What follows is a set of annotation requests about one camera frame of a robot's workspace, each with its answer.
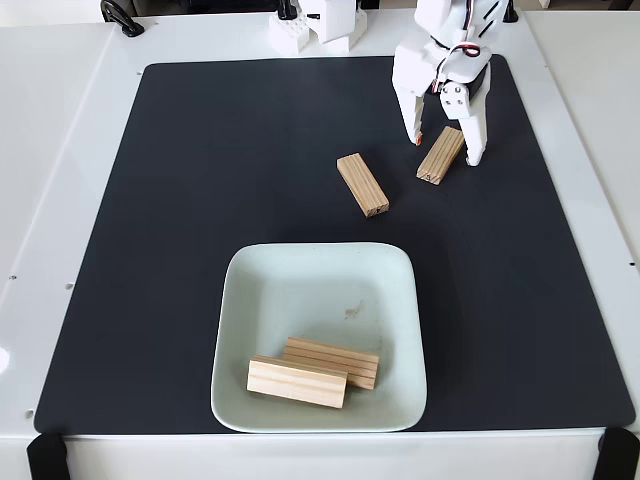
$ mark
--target white plastic part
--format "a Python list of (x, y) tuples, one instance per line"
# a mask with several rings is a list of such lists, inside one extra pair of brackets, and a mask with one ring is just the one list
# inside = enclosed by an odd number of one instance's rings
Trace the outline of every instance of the white plastic part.
[(459, 120), (467, 144), (467, 163), (472, 167), (478, 166), (487, 146), (486, 100), (490, 88), (491, 65), (487, 65), (482, 85), (471, 99), (471, 116)]
[(400, 104), (400, 111), (402, 112), (402, 119), (404, 120), (404, 127), (407, 129), (407, 135), (409, 140), (414, 145), (418, 144), (418, 141), (422, 137), (420, 127), (422, 126), (422, 109), (424, 108), (424, 98), (422, 95), (416, 95), (413, 92), (394, 85), (396, 95), (398, 97), (398, 103)]
[(414, 19), (426, 31), (436, 31), (449, 18), (451, 3), (451, 0), (423, 0), (418, 2)]
[(351, 49), (356, 44), (358, 39), (362, 35), (364, 35), (364, 32), (366, 31), (367, 31), (367, 13), (364, 10), (358, 9), (358, 11), (356, 12), (355, 30), (351, 34), (345, 37), (341, 37), (327, 43), (327, 47), (329, 47), (329, 49), (333, 53), (339, 53), (339, 54), (348, 53), (349, 51), (351, 51)]
[(469, 89), (461, 83), (447, 83), (440, 92), (440, 103), (449, 120), (459, 120), (471, 116)]
[(491, 88), (491, 65), (482, 85), (469, 101), (469, 90), (456, 82), (447, 83), (440, 93), (442, 109), (449, 120), (458, 120), (467, 144), (467, 163), (478, 166), (487, 145), (486, 99)]
[[(299, 0), (307, 25), (320, 43), (351, 34), (356, 28), (356, 0)], [(307, 15), (320, 15), (319, 19)]]
[(440, 58), (433, 54), (438, 53), (424, 48), (426, 43), (430, 43), (429, 34), (424, 31), (412, 31), (396, 48), (393, 59), (393, 86), (402, 88), (422, 97), (431, 85), (435, 74), (436, 66), (444, 58), (446, 52)]
[(269, 40), (281, 55), (297, 55), (309, 42), (309, 27), (302, 15), (294, 20), (280, 20), (274, 13), (269, 17)]

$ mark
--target wooden stick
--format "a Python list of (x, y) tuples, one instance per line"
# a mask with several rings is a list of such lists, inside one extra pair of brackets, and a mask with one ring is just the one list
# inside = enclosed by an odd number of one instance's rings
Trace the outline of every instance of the wooden stick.
[(289, 337), (283, 359), (314, 367), (347, 372), (347, 383), (372, 390), (378, 373), (378, 355)]
[(463, 143), (464, 135), (460, 130), (444, 127), (436, 143), (418, 167), (416, 176), (434, 185), (440, 185)]
[(254, 356), (249, 362), (247, 390), (342, 408), (346, 372), (275, 358)]
[(366, 217), (389, 210), (389, 200), (359, 153), (339, 159), (338, 170)]

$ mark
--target black mat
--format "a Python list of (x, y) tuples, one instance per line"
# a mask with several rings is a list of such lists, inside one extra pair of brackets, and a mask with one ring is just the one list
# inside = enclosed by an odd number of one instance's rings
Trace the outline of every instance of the black mat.
[[(635, 413), (518, 92), (494, 57), (489, 144), (415, 178), (392, 59), (146, 69), (36, 414), (39, 431), (229, 432), (210, 383), (224, 275), (267, 242), (385, 242), (415, 269), (428, 399), (412, 430), (626, 425)], [(336, 159), (391, 201), (366, 220)]]

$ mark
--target white bowl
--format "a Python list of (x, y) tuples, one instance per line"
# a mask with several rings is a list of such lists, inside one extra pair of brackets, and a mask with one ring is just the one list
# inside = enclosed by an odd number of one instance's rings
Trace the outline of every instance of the white bowl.
[[(288, 337), (380, 356), (373, 390), (348, 386), (342, 409), (247, 391), (249, 360), (280, 357)], [(211, 381), (216, 418), (242, 432), (389, 432), (427, 400), (413, 269), (380, 243), (271, 244), (231, 260)]]

